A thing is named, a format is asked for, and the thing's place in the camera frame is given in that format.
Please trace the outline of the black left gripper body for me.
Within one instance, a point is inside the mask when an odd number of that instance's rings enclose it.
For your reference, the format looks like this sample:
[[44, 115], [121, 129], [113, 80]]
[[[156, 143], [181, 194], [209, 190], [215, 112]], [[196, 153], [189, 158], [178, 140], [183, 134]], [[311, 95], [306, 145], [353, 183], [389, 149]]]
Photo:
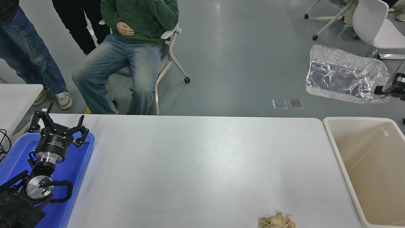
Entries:
[[71, 129], [43, 128], [41, 138], [34, 150], [34, 157], [42, 159], [54, 154], [57, 159], [65, 159], [70, 143], [73, 141]]

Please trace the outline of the seated person's right hand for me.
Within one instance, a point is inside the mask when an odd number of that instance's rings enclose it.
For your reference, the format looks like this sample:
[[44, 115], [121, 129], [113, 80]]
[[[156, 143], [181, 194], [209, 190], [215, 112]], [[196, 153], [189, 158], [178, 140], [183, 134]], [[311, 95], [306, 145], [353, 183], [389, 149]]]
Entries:
[[117, 32], [120, 33], [120, 35], [130, 36], [130, 35], [135, 34], [134, 30], [132, 28], [130, 28], [129, 25], [127, 25], [126, 23], [124, 23], [122, 21], [116, 23], [115, 27], [116, 27]]

